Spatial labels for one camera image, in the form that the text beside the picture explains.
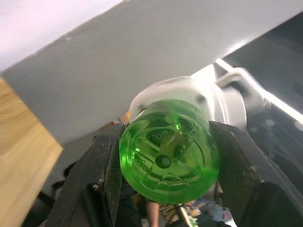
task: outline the gray wall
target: gray wall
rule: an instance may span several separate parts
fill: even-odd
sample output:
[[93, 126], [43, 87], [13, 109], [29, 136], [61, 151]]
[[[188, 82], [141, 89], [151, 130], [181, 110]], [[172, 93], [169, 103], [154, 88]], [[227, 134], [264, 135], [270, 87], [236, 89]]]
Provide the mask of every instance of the gray wall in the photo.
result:
[[125, 113], [147, 85], [191, 75], [302, 10], [302, 0], [125, 1], [3, 76], [64, 144]]

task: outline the green liquid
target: green liquid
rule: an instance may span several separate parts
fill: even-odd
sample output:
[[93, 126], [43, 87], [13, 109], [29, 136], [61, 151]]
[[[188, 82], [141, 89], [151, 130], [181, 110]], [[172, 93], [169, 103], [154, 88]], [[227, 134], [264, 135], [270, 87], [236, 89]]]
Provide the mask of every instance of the green liquid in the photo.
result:
[[204, 195], [219, 173], [219, 153], [202, 113], [179, 100], [149, 105], [120, 139], [127, 182], [144, 197], [178, 204]]

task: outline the wooden surface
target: wooden surface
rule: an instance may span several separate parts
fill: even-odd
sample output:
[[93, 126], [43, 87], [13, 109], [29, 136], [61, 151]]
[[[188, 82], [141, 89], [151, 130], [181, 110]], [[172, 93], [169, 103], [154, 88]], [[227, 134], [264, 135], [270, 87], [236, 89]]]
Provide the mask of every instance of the wooden surface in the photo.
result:
[[3, 79], [0, 103], [0, 227], [18, 227], [62, 148]]

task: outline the fluorescent light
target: fluorescent light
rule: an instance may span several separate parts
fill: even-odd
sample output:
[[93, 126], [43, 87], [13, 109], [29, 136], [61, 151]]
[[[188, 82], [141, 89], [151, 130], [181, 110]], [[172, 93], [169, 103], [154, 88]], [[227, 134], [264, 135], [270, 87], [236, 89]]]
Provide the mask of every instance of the fluorescent light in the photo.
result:
[[[226, 71], [231, 72], [233, 70], [233, 67], [223, 61], [222, 59], [217, 59], [216, 63], [220, 65], [222, 68], [224, 68]], [[299, 123], [303, 124], [303, 115], [281, 101], [279, 98], [275, 97], [273, 94], [269, 93], [268, 91], [264, 90], [262, 87], [260, 87], [257, 83], [252, 84], [255, 89], [261, 93], [261, 95], [270, 101], [272, 104], [283, 110], [285, 113], [296, 119]]]
[[223, 61], [222, 59], [217, 59], [216, 60], [216, 63], [218, 64], [218, 65], [220, 65], [223, 69], [225, 69], [226, 71], [228, 71], [228, 72], [230, 72], [230, 71], [232, 71], [232, 69], [233, 69], [233, 67], [231, 66], [231, 65], [229, 65], [229, 64], [227, 64], [225, 61]]

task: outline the colorful object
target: colorful object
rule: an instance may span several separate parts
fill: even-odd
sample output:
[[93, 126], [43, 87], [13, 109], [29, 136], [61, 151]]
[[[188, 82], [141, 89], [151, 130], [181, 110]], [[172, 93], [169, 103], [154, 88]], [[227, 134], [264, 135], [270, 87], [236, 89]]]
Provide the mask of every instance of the colorful object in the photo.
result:
[[142, 110], [120, 139], [120, 165], [127, 182], [164, 204], [205, 194], [219, 173], [219, 154], [208, 121], [193, 105], [160, 100]]

